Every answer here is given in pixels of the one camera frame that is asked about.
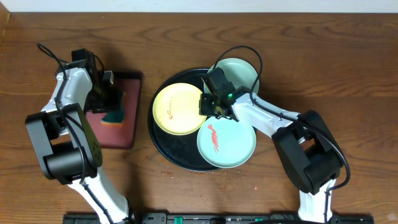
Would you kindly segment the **green yellow sponge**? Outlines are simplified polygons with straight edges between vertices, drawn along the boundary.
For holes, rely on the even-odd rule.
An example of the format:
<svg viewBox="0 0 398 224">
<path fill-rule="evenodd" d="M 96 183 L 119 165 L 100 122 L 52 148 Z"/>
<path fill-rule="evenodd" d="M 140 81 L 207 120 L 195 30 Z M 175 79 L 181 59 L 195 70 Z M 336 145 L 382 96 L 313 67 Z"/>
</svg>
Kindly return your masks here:
<svg viewBox="0 0 398 224">
<path fill-rule="evenodd" d="M 117 110 L 109 111 L 101 120 L 102 125 L 108 126 L 121 126 L 125 119 L 125 111 L 124 111 L 124 99 L 125 92 L 121 92 L 120 94 L 120 105 Z"/>
</svg>

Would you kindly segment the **light blue plate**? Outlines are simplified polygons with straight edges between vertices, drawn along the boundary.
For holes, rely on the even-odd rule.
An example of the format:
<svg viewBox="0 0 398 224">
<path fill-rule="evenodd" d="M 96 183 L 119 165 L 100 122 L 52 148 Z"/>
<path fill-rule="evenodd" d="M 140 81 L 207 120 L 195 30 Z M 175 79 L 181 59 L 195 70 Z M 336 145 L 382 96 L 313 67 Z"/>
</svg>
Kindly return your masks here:
<svg viewBox="0 0 398 224">
<path fill-rule="evenodd" d="M 220 60 L 217 63 L 217 67 L 220 67 L 223 70 L 225 77 L 236 89 L 240 86 L 245 86 L 248 89 L 251 89 L 255 79 L 257 78 L 255 68 L 247 61 L 239 58 L 226 58 Z"/>
<path fill-rule="evenodd" d="M 256 133 L 250 124 L 211 117 L 199 129 L 197 148 L 202 158 L 215 167 L 237 167 L 252 156 Z"/>
</svg>

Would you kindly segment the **yellow plate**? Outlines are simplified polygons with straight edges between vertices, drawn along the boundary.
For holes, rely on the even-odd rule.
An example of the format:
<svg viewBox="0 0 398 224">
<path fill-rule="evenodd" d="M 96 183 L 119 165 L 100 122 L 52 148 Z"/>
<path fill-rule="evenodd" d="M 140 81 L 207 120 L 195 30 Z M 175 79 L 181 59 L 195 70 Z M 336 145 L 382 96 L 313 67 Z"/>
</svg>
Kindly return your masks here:
<svg viewBox="0 0 398 224">
<path fill-rule="evenodd" d="M 198 130 L 206 121 L 199 114 L 202 91 L 188 83 L 174 83 L 155 97 L 152 114 L 155 123 L 166 133 L 183 136 Z"/>
</svg>

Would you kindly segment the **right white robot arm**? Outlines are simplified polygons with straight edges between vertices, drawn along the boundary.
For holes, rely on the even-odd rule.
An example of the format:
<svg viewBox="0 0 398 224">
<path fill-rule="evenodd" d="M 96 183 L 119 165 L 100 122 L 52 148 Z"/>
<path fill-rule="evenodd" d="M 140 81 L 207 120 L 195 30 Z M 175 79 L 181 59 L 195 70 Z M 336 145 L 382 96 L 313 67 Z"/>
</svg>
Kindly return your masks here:
<svg viewBox="0 0 398 224">
<path fill-rule="evenodd" d="M 331 193 L 345 186 L 336 179 L 348 162 L 322 117 L 314 110 L 287 111 L 260 98 L 253 88 L 235 88 L 220 67 L 201 78 L 209 90 L 200 97 L 200 114 L 242 121 L 269 136 L 290 181 L 300 192 L 298 216 L 330 223 Z"/>
</svg>

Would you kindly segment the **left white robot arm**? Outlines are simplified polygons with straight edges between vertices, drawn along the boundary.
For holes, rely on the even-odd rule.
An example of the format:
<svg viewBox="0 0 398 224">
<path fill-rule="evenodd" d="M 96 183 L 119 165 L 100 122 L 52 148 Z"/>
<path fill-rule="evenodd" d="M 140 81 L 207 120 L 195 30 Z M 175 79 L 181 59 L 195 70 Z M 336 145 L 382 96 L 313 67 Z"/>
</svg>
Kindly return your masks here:
<svg viewBox="0 0 398 224">
<path fill-rule="evenodd" d="M 121 109 L 123 93 L 113 85 L 113 73 L 89 50 L 72 51 L 67 62 L 37 46 L 58 63 L 51 99 L 25 119 L 44 176 L 78 192 L 100 223 L 130 223 L 128 201 L 106 176 L 100 143 L 86 118 L 87 112 Z"/>
</svg>

